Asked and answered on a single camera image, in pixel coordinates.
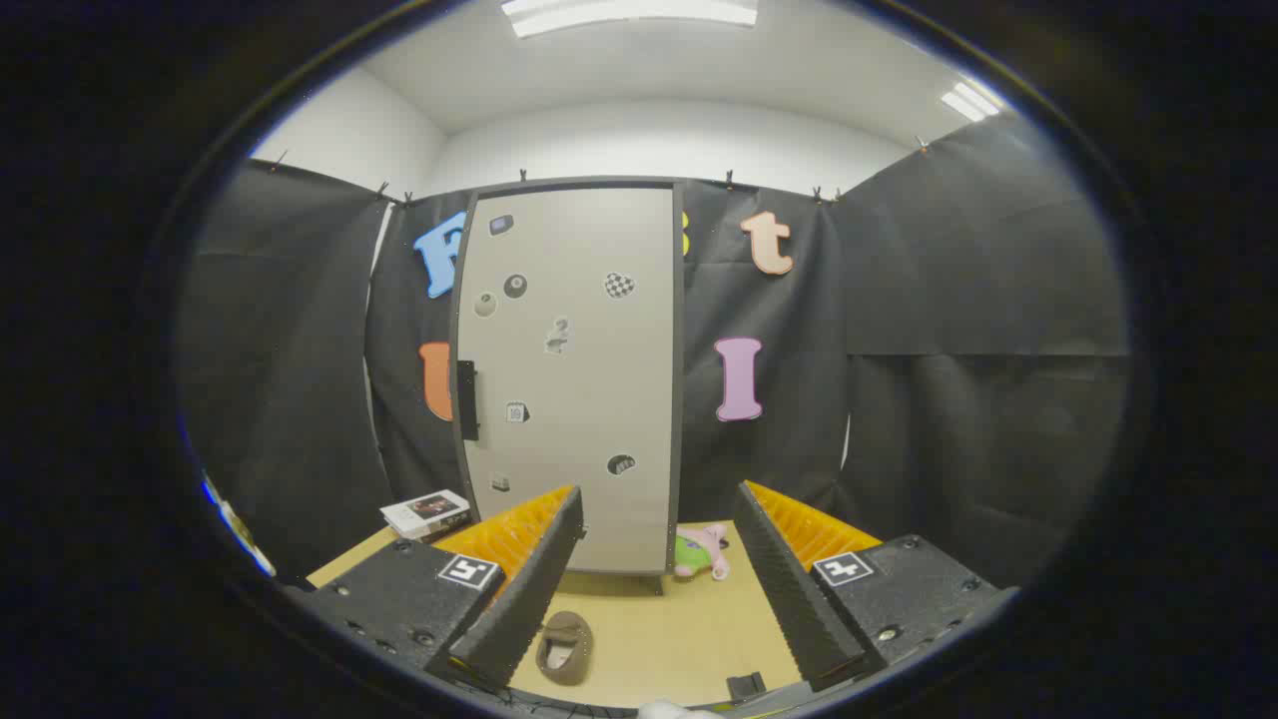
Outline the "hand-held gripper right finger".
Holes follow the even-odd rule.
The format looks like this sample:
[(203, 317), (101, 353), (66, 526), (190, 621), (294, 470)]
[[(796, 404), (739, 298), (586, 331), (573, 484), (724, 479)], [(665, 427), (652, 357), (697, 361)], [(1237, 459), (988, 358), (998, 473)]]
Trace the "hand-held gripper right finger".
[(734, 524), (813, 690), (921, 658), (1012, 596), (927, 538), (878, 540), (755, 481), (737, 487)]

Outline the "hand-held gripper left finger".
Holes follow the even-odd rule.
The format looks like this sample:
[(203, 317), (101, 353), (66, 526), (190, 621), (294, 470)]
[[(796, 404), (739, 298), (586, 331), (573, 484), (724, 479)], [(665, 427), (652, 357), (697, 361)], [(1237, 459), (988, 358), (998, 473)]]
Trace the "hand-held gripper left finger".
[(397, 672), (504, 690), (583, 527), (580, 488), (560, 487), (433, 543), (385, 529), (288, 596)]

